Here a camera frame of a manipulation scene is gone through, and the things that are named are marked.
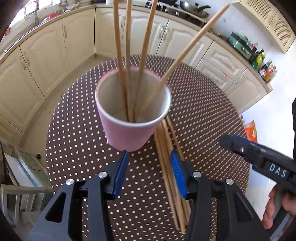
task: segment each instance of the blue gripper pad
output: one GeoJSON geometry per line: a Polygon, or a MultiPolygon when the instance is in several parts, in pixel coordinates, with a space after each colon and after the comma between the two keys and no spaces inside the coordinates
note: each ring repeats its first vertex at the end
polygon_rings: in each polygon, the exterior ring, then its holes
{"type": "Polygon", "coordinates": [[[127,168],[128,168],[128,152],[123,151],[122,158],[120,160],[120,165],[117,170],[116,176],[114,178],[114,189],[112,192],[112,196],[114,199],[116,199],[121,192],[121,188],[125,180],[127,168]]]}
{"type": "Polygon", "coordinates": [[[175,176],[175,180],[177,183],[177,187],[179,190],[179,193],[183,198],[186,199],[187,197],[187,181],[186,176],[184,174],[185,169],[183,167],[183,163],[179,158],[177,150],[172,150],[170,153],[170,161],[173,169],[173,173],[175,176]]]}

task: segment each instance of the silver screw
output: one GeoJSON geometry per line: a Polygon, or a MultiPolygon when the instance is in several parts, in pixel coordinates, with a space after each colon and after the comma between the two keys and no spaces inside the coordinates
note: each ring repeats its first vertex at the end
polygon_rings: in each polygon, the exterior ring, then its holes
{"type": "Polygon", "coordinates": [[[202,176],[202,174],[200,172],[194,172],[194,173],[192,173],[192,176],[196,177],[196,178],[200,178],[202,176]]]}
{"type": "Polygon", "coordinates": [[[72,178],[69,178],[66,180],[67,185],[72,185],[73,183],[74,183],[74,179],[72,179],[72,178]]]}
{"type": "Polygon", "coordinates": [[[226,182],[227,185],[234,184],[234,181],[232,179],[230,179],[230,178],[227,178],[225,182],[226,182]]]}
{"type": "Polygon", "coordinates": [[[100,173],[98,174],[98,176],[99,176],[99,178],[104,178],[104,177],[107,176],[107,172],[100,172],[100,173]]]}

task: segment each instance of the round table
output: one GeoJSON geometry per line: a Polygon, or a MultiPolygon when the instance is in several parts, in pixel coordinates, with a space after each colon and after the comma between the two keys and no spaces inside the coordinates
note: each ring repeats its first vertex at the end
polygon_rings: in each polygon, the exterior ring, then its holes
{"type": "MultiPolygon", "coordinates": [[[[139,61],[139,55],[131,56],[132,66],[138,66],[139,61]]],[[[148,56],[146,68],[163,76],[173,61],[148,56]]],[[[88,180],[121,156],[106,143],[95,103],[96,85],[114,68],[116,60],[90,69],[72,84],[53,113],[46,162],[54,191],[68,178],[88,180]]],[[[249,164],[218,143],[223,133],[245,137],[232,103],[212,80],[186,64],[179,65],[167,84],[173,90],[169,116],[185,161],[211,179],[232,178],[245,192],[249,164]]],[[[174,227],[153,136],[140,150],[129,154],[129,162],[119,198],[108,201],[115,240],[183,240],[185,236],[174,227]]],[[[212,204],[211,238],[216,233],[215,200],[212,204]]],[[[82,212],[83,236],[87,238],[86,199],[82,212]]]]}

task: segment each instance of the paper cup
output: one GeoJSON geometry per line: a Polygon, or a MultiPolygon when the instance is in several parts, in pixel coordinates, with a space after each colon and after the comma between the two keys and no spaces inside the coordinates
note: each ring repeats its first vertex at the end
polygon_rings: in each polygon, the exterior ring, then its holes
{"type": "MultiPolygon", "coordinates": [[[[139,69],[131,68],[130,82],[133,86],[133,99],[138,75],[139,69]]],[[[141,80],[138,103],[143,103],[159,82],[160,78],[156,74],[145,70],[141,80]]],[[[106,73],[101,78],[96,87],[95,98],[107,142],[117,150],[129,152],[140,149],[146,143],[167,115],[171,104],[170,90],[165,85],[137,118],[136,123],[127,122],[117,69],[106,73]]]]}

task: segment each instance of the frying pan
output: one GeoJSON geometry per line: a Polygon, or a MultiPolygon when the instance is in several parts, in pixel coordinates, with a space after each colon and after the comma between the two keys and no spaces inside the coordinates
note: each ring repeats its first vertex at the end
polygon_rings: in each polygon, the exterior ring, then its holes
{"type": "Polygon", "coordinates": [[[187,11],[189,13],[192,13],[200,18],[207,18],[209,16],[209,13],[204,12],[203,10],[206,8],[211,8],[209,5],[205,5],[205,6],[201,6],[201,7],[197,7],[198,4],[195,3],[194,5],[188,3],[188,2],[184,2],[184,1],[180,1],[180,7],[184,10],[187,11]]]}

